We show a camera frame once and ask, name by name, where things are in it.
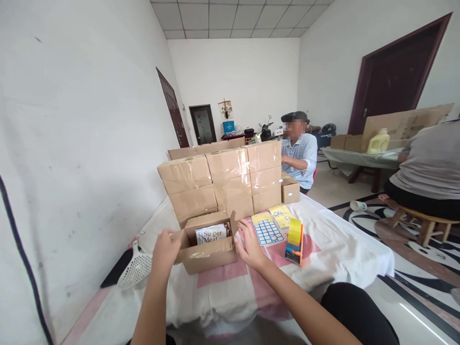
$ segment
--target ceiling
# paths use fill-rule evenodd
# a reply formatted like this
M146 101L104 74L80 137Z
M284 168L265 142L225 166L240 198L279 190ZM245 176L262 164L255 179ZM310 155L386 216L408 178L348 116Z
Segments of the ceiling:
M333 0L152 0L167 39L300 37Z

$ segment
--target blue shirt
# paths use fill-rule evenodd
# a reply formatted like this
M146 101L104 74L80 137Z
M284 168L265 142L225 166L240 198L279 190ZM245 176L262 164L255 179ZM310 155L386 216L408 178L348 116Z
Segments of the blue shirt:
M294 146L291 146L291 139L284 139L281 143L281 154L308 163L305 170L296 169L283 163L283 172L299 182L300 186L310 189L313 185L313 173L316 170L316 155L318 144L316 137L311 134L302 134Z

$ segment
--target dark red door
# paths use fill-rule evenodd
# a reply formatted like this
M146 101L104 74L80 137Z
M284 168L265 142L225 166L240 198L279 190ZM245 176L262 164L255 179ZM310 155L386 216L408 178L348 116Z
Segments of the dark red door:
M185 132L184 123L182 122L179 106L177 105L174 89L158 69L157 71L158 76L160 77L161 87L163 88L164 98L166 99L166 104L168 105L169 114L171 115L172 124L174 125L177 140L179 141L179 146L181 148L189 147L187 134Z
M433 22L363 58L349 134L362 134L369 116L417 107L443 23Z

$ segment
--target hand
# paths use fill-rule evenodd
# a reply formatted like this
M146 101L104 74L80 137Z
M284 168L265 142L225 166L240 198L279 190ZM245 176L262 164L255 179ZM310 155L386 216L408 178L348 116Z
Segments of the hand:
M264 252L262 252L259 240L254 231L250 229L251 225L249 222L244 219L240 219L238 225L238 233L240 234L243 243L241 243L236 237L233 237L236 249L241 256L241 259L243 259L249 267L259 271L266 265L267 261L270 260L265 256Z
M171 272L171 267L176 260L181 241L173 240L169 234L174 233L173 230L163 230L158 236L155 248L153 249L152 272L168 274Z

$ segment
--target packing table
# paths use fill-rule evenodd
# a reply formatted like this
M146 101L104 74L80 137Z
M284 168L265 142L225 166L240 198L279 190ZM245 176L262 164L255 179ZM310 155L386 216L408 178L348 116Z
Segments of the packing table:
M374 176L371 191L377 193L380 185L382 169L398 169L398 153L402 148L389 150L395 152L392 156L369 155L343 149L323 148L324 156L345 175L350 176L348 183L356 181L361 173Z
M304 224L302 267L284 259L286 237L264 246L265 253L288 276L318 298L333 282L369 286L377 275L394 275L391 249L358 230L305 195L287 207ZM153 251L162 229L178 230L168 197L139 233L139 245ZM133 335L145 286L97 292L64 341L64 345L120 344ZM268 284L241 259L189 276L182 264L173 266L167 290L166 322L207 338L238 333L259 315L273 321L291 318Z

